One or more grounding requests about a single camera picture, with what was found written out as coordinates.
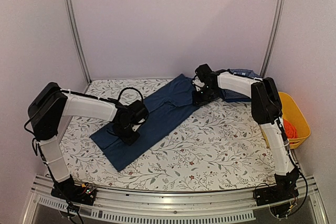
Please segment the floral patterned table cloth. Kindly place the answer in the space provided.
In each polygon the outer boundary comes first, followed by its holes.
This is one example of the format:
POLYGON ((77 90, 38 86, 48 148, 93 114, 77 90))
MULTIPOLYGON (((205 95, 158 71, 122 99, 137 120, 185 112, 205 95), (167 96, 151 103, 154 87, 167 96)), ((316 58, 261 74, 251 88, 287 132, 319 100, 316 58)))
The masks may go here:
POLYGON ((76 181, 152 191, 213 191, 271 185, 293 170, 280 130, 260 126, 248 102, 217 100, 117 171, 91 135, 105 121, 75 116, 61 140, 76 181))

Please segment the aluminium frame post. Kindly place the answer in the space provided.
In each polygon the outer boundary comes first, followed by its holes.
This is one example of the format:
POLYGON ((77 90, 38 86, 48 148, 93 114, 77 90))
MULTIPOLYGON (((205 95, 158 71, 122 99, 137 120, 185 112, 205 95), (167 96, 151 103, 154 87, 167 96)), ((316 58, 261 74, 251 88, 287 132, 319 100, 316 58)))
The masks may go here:
POLYGON ((284 9, 284 4, 285 4, 285 0, 276 1, 275 13, 274 13, 273 21, 272 21, 272 26, 271 26, 271 32, 270 32, 270 36, 268 39, 264 60, 263 60, 261 70, 260 70, 261 77, 266 76, 269 64, 271 62, 271 56, 272 56, 272 52, 274 50, 274 46, 275 46, 275 42, 277 38, 277 34, 278 34, 280 22, 281 22, 282 11, 284 9))
POLYGON ((67 16, 68 16, 69 26, 70 26, 75 50, 77 53, 79 65, 80 65, 80 68, 81 68, 81 71, 83 73, 86 83, 90 84, 92 82, 92 79, 90 76, 88 64, 87 64, 85 54, 83 51, 83 47, 82 47, 82 43, 80 40, 74 5, 73 5, 72 0, 64 0, 64 1, 65 1, 65 8, 66 8, 67 16))

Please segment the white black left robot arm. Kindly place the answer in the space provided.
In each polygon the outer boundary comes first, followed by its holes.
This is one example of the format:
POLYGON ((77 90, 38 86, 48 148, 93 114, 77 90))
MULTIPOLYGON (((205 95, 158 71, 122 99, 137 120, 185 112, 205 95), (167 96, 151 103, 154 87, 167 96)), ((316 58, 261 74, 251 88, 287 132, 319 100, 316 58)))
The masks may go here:
POLYGON ((29 133, 37 143, 50 176, 59 183, 58 192, 67 200, 73 200, 78 195, 78 188, 68 181, 70 171, 60 148, 72 118, 110 122, 113 134, 131 145, 139 138, 137 130, 146 122, 149 112, 142 99, 123 105, 119 99, 74 92, 50 82, 28 107, 28 117, 24 128, 31 125, 29 133))

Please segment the blue checkered button shirt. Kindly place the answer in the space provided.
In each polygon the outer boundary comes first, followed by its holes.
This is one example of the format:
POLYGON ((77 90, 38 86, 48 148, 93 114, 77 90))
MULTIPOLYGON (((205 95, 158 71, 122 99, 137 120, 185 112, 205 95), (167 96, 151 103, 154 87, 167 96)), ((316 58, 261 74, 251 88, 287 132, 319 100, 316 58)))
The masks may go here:
POLYGON ((262 78, 248 69, 228 69, 217 77, 218 87, 227 102, 250 102, 251 86, 262 78))

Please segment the aluminium front rail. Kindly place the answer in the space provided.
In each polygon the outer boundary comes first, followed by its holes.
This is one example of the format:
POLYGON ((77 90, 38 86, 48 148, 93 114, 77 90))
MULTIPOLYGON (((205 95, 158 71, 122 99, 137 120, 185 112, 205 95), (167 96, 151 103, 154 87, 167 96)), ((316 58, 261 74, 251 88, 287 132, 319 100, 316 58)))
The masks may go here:
POLYGON ((79 217, 64 200, 51 195, 51 179, 36 176, 22 223, 328 223, 312 176, 298 180, 293 215, 278 218, 272 205, 257 205, 254 189, 227 191, 153 192, 98 187, 93 205, 79 205, 79 217))

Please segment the orange garment in basket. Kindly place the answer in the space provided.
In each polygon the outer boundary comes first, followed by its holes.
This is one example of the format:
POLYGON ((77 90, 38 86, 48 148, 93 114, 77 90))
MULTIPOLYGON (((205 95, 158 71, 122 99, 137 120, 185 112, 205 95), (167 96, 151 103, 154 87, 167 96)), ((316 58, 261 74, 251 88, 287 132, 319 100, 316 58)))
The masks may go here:
POLYGON ((287 138, 290 138, 290 139, 298 138, 297 129, 295 128, 295 126, 292 123, 290 123, 286 119, 283 119, 283 126, 284 126, 284 129, 285 129, 285 133, 286 133, 287 138))

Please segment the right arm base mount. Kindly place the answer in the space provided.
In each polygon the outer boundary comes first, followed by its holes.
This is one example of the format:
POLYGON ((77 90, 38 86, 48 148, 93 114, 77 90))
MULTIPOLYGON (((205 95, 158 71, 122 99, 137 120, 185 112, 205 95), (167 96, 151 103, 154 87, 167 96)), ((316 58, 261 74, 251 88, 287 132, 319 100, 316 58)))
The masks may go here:
POLYGON ((260 183, 254 188, 253 198, 257 206, 269 206, 270 213, 277 219, 288 218, 298 203, 296 186, 286 190, 281 186, 260 183))

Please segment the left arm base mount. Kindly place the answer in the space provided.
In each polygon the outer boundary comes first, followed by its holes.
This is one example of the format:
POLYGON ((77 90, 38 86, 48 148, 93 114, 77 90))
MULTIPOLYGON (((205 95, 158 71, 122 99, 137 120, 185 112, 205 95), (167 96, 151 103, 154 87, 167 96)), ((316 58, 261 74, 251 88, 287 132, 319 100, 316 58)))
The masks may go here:
POLYGON ((71 202, 93 206, 96 199, 97 188, 93 184, 75 184, 72 178, 60 183, 54 183, 51 195, 71 202))

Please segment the left aluminium frame post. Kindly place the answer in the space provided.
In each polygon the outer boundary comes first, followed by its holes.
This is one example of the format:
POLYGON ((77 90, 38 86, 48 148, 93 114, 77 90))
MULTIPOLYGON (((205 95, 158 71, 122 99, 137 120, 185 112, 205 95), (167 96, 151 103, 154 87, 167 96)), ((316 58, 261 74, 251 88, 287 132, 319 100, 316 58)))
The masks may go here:
POLYGON ((82 47, 82 43, 80 40, 74 5, 73 5, 72 0, 64 0, 64 1, 65 1, 65 8, 66 8, 67 16, 68 16, 69 26, 70 26, 75 50, 77 53, 79 65, 80 65, 80 68, 81 68, 81 71, 83 73, 86 83, 90 84, 92 82, 92 79, 90 76, 88 64, 87 64, 85 54, 83 51, 83 47, 82 47))

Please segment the right aluminium frame post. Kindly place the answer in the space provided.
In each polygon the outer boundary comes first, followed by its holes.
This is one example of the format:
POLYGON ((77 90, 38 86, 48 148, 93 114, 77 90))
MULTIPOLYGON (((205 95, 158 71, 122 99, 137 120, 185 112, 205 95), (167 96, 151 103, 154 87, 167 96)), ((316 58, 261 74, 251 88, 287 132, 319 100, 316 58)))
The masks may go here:
POLYGON ((274 46, 275 46, 275 42, 277 38, 277 34, 278 34, 280 22, 281 22, 282 11, 284 9, 284 4, 285 4, 285 0, 276 1, 275 13, 274 13, 273 21, 272 21, 272 26, 271 26, 271 32, 270 32, 270 36, 268 39, 264 60, 263 60, 261 70, 260 70, 261 77, 266 76, 269 64, 271 62, 271 56, 272 56, 272 52, 274 50, 274 46))

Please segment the yellow plastic laundry basket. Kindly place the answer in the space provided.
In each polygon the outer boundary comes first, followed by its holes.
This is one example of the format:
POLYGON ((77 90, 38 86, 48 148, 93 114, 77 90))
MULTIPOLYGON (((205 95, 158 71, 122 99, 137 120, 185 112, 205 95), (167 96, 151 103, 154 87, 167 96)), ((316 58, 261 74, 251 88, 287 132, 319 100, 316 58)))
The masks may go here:
POLYGON ((311 130, 293 98, 284 92, 278 92, 278 95, 282 105, 282 118, 292 123, 298 132, 298 138, 287 138, 290 149, 293 150, 299 147, 310 136, 311 130))

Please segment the grey blue garment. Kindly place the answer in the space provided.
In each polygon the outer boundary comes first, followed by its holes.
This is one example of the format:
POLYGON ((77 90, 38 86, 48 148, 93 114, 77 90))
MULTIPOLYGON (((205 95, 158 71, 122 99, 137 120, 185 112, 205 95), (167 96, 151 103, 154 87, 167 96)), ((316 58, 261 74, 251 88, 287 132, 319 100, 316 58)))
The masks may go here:
POLYGON ((140 136, 132 145, 127 145, 114 135, 111 123, 97 130, 90 138, 120 172, 198 110, 192 102, 192 91, 192 79, 181 74, 146 97, 144 104, 149 117, 137 130, 140 136))

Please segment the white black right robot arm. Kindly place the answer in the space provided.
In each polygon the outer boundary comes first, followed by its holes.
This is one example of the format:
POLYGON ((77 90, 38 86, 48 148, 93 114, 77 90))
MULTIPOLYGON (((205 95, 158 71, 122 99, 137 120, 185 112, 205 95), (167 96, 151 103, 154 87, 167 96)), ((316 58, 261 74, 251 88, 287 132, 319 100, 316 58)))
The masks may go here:
POLYGON ((193 104, 203 106, 223 98, 223 90, 234 91, 251 99, 251 115, 267 138, 275 161, 276 186, 271 196, 276 201, 291 194, 299 178, 299 170, 290 154, 290 144, 282 118, 282 103, 273 78, 252 78, 230 70, 213 71, 209 65, 200 65, 195 77, 203 84, 194 85, 193 104))

